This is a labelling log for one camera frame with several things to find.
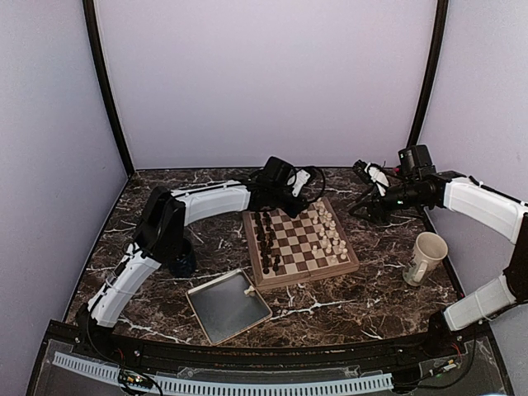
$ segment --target white cup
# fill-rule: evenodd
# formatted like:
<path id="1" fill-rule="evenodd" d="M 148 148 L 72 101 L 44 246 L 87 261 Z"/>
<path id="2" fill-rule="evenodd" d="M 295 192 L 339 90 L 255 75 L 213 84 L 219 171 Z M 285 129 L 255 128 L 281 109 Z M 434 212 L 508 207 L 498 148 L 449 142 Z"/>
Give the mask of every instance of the white cup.
<path id="1" fill-rule="evenodd" d="M 411 286 L 420 286 L 447 256 L 447 243 L 435 233 L 421 233 L 414 243 L 411 266 L 403 270 L 404 280 Z"/>

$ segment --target metal tray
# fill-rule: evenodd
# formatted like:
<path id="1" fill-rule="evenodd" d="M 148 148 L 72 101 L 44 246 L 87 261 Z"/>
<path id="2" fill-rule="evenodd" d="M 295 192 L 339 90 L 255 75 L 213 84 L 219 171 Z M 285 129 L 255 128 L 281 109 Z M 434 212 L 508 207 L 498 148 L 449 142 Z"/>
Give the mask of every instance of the metal tray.
<path id="1" fill-rule="evenodd" d="M 212 345 L 229 340 L 271 317 L 271 309 L 243 270 L 231 271 L 187 291 L 186 296 Z"/>

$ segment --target chessboard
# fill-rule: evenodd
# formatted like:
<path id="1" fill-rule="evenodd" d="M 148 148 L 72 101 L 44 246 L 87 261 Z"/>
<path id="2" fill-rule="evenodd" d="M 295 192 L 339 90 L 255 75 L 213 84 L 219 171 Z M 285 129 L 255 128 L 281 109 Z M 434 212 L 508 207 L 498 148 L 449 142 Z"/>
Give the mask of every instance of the chessboard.
<path id="1" fill-rule="evenodd" d="M 327 198 L 292 219 L 282 210 L 243 212 L 255 286 L 294 285 L 359 269 L 359 261 Z"/>

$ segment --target gray wall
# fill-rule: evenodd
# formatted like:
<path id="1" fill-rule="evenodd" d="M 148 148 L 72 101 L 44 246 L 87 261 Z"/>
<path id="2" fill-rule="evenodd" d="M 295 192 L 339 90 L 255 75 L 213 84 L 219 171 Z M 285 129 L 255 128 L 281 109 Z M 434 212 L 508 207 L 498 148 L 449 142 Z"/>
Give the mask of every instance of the gray wall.
<path id="1" fill-rule="evenodd" d="M 439 170 L 474 175 L 528 200 L 528 2 L 450 3 L 445 42 L 420 143 Z M 466 293 L 498 276 L 513 247 L 462 214 L 433 210 Z M 516 394 L 528 394 L 528 307 L 493 331 Z"/>
<path id="2" fill-rule="evenodd" d="M 137 168 L 393 158 L 407 142 L 436 9 L 435 0 L 97 5 Z"/>
<path id="3" fill-rule="evenodd" d="M 125 172 L 80 0 L 0 4 L 0 393 L 25 394 Z"/>

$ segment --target marble table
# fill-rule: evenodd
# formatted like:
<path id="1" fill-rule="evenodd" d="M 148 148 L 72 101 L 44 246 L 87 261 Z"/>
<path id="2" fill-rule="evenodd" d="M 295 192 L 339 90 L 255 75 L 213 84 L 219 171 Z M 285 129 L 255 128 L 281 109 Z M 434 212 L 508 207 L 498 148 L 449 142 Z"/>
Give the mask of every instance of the marble table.
<path id="1" fill-rule="evenodd" d="M 94 247 L 68 311 L 75 312 L 101 287 L 122 258 L 150 191 L 155 186 L 208 186 L 245 176 L 249 169 L 152 170 L 130 179 Z M 327 192 L 337 217 L 360 260 L 352 274 L 262 292 L 273 317 L 222 344 L 223 347 L 308 347 L 366 342 L 427 330 L 431 314 L 456 301 L 442 266 L 425 285 L 414 288 L 402 278 L 414 239 L 425 231 L 412 211 L 396 214 L 384 226 L 352 218 L 347 207 L 365 186 L 350 168 L 327 168 Z M 153 273 L 125 307 L 115 333 L 164 342 L 209 345 L 185 293 L 227 271 L 243 268 L 252 277 L 240 213 L 203 219 L 186 228 L 196 250 L 198 270 L 174 278 L 167 269 Z"/>

